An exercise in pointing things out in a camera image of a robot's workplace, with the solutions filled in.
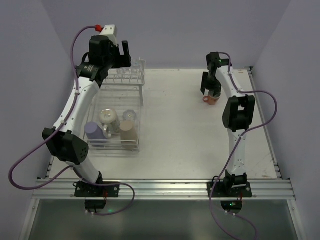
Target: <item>table surface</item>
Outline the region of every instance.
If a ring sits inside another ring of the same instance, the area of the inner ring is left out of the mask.
[[[148,69],[143,87],[140,152],[89,153],[104,179],[211,179],[229,156],[229,139],[222,114],[227,97],[214,106],[202,101],[203,69]],[[234,70],[244,90],[252,90],[246,70]],[[257,104],[252,127],[262,123]],[[248,133],[245,165],[249,179],[276,179],[277,174],[263,128]],[[54,159],[50,177],[66,167]],[[76,179],[72,170],[59,178]]]

